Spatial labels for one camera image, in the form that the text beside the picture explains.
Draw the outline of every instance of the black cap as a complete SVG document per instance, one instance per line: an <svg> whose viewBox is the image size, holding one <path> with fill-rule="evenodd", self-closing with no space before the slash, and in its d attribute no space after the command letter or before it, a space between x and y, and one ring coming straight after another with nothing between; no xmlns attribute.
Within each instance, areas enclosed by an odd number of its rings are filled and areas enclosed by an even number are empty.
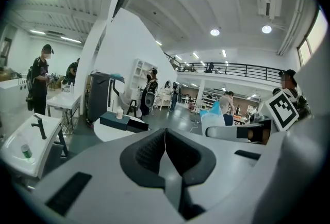
<svg viewBox="0 0 330 224"><path fill-rule="evenodd" d="M46 44L42 49L48 51L49 53L54 53L52 46L50 46L49 44Z"/></svg>
<svg viewBox="0 0 330 224"><path fill-rule="evenodd" d="M279 74L279 76L282 76L282 75L284 75L284 74L289 75L289 76L291 77L291 80L292 80L293 84L294 84L295 86L297 86L297 82L296 82L295 79L293 78L293 76L295 75L295 70L293 70L293 69L288 69L288 70L286 70L286 71L280 71L278 74Z"/></svg>

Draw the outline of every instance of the ceiling light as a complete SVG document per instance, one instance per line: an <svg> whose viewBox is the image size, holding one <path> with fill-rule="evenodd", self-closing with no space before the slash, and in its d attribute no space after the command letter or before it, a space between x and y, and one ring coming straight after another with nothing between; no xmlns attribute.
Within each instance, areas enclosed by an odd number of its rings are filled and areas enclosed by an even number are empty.
<svg viewBox="0 0 330 224"><path fill-rule="evenodd" d="M196 59L199 59L199 56L197 55L197 53L192 53L195 57L196 57Z"/></svg>
<svg viewBox="0 0 330 224"><path fill-rule="evenodd" d="M42 35L46 34L45 32L42 32L42 31L36 31L36 30L30 30L30 31L33 33L38 33L38 34L42 34Z"/></svg>
<svg viewBox="0 0 330 224"><path fill-rule="evenodd" d="M263 33L268 34L269 32L272 31L272 27L266 25L266 26L263 26L261 30L262 30Z"/></svg>
<svg viewBox="0 0 330 224"><path fill-rule="evenodd" d="M62 36L61 36L61 38L62 38L63 40L70 40L70 41L73 41L73 42L81 43L80 40L73 40L73 39L69 39L69 38L66 38L66 37L62 37Z"/></svg>
<svg viewBox="0 0 330 224"><path fill-rule="evenodd" d="M215 28L215 29L211 30L210 33L211 33L212 36L218 36L220 34L220 31Z"/></svg>

